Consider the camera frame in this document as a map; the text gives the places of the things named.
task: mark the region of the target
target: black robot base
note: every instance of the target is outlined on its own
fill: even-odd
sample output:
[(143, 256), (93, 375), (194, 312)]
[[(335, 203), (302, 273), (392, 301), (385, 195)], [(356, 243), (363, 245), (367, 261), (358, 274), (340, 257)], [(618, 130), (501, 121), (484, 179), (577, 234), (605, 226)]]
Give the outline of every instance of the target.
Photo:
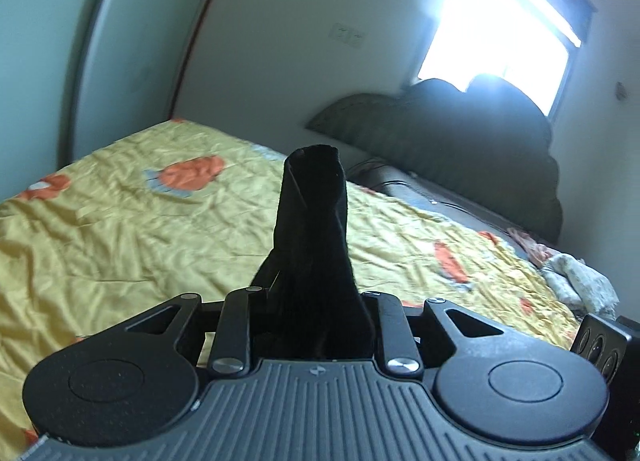
[(24, 384), (41, 438), (22, 459), (608, 459), (589, 437), (609, 393), (586, 359), (440, 298), (361, 297), (368, 358), (278, 357), (261, 287), (185, 293), (56, 352)]

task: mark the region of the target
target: wall switch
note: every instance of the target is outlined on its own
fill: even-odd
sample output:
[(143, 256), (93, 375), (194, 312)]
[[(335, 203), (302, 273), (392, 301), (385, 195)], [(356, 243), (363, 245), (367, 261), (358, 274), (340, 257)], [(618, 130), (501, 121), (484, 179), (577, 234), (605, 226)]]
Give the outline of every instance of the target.
[(355, 47), (356, 49), (360, 49), (364, 42), (364, 33), (362, 31), (358, 31), (357, 29), (351, 29), (351, 36), (349, 37), (349, 44), (351, 47)]
[(329, 38), (359, 49), (364, 41), (364, 33), (345, 24), (336, 23), (329, 32)]

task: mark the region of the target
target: window frame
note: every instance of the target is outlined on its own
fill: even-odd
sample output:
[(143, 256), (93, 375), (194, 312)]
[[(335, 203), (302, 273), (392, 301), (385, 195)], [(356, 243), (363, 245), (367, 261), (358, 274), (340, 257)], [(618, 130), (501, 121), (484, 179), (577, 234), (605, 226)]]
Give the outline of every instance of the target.
[[(576, 47), (567, 38), (567, 36), (564, 35), (555, 25), (553, 25), (553, 23), (551, 23), (550, 20), (538, 8), (536, 8), (529, 0), (517, 0), (517, 1), (527, 11), (529, 11), (530, 14), (532, 14), (537, 19), (539, 19), (539, 21), (542, 22), (545, 25), (545, 27), (547, 27), (549, 31), (553, 33), (553, 35), (555, 35), (555, 37), (562, 43), (562, 45), (567, 50), (567, 54), (568, 54), (567, 62), (566, 62), (566, 66), (564, 67), (564, 73), (562, 74), (562, 79), (560, 80), (560, 85), (558, 86), (558, 92), (556, 92), (556, 97), (554, 99), (553, 104), (551, 105), (549, 114), (546, 115), (546, 119), (549, 120), (550, 123), (553, 123), (556, 119), (556, 113), (558, 111), (559, 105), (561, 104), (562, 98), (564, 97), (564, 89), (566, 87), (567, 82), (569, 81), (570, 75), (572, 74), (575, 57), (580, 48)], [(442, 8), (442, 6), (444, 6), (444, 0), (442, 1), (442, 4), (440, 5), (440, 7)], [(418, 72), (420, 72), (424, 59), (426, 58), (427, 53), (431, 47), (431, 44), (433, 43), (433, 39), (436, 35), (436, 32), (440, 27), (439, 18), (432, 19), (432, 20), (433, 20), (433, 23), (430, 23), (431, 25), (429, 25), (429, 27), (426, 28), (425, 36), (423, 39), (424, 42), (420, 44), (422, 51), (419, 53), (419, 56), (417, 57), (416, 64), (412, 66), (412, 72), (408, 77), (408, 80), (406, 81), (405, 88), (409, 88), (422, 81), (418, 78)], [(580, 41), (582, 43), (580, 47), (584, 46), (585, 41), (584, 40), (580, 40)]]

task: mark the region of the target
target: black device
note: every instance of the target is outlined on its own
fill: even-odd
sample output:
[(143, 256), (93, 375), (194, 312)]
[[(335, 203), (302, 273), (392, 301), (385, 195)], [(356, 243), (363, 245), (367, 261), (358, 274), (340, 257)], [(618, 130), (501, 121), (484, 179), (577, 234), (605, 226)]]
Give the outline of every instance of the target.
[(602, 373), (610, 402), (593, 440), (610, 456), (625, 461), (640, 440), (640, 325), (587, 315), (571, 347)]
[(337, 151), (295, 151), (251, 286), (184, 293), (43, 359), (22, 459), (608, 459), (589, 439), (609, 400), (593, 364), (442, 298), (360, 294), (346, 220)]

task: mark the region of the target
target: white wall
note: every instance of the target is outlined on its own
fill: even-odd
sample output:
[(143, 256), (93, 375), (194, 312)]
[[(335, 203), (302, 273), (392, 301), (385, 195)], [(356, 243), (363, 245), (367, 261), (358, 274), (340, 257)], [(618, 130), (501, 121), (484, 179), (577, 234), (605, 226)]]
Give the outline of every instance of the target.
[[(438, 1), (213, 0), (175, 115), (285, 153), (322, 141), (303, 125), (323, 106), (352, 92), (399, 91), (435, 26)], [(560, 166), (565, 215), (561, 246), (609, 275), (629, 301), (623, 313), (640, 318), (638, 276), (627, 260), (628, 250), (638, 247), (625, 248), (634, 232), (621, 208), (633, 206), (632, 172), (621, 163), (625, 152), (638, 152), (631, 142), (640, 140), (618, 123), (633, 118), (631, 103), (614, 97), (616, 82), (630, 84), (640, 70), (640, 58), (630, 50), (640, 0), (591, 1), (598, 11), (554, 119), (552, 154)], [(366, 32), (362, 49), (327, 38), (334, 22)], [(621, 137), (630, 142), (629, 151), (611, 157), (622, 148)], [(347, 164), (359, 157), (343, 152)], [(633, 209), (625, 208), (626, 214)]]
[(0, 0), (0, 199), (58, 167), (94, 0)]
[(166, 121), (204, 0), (101, 0), (78, 73), (71, 158)]
[[(213, 0), (175, 115), (286, 154), (324, 141), (303, 128), (320, 108), (399, 91), (424, 47), (430, 1)], [(364, 31), (363, 46), (331, 40), (336, 22)], [(362, 157), (341, 151), (346, 162)]]
[(640, 320), (640, 0), (591, 1), (598, 11), (554, 127), (561, 245), (607, 275), (620, 313)]

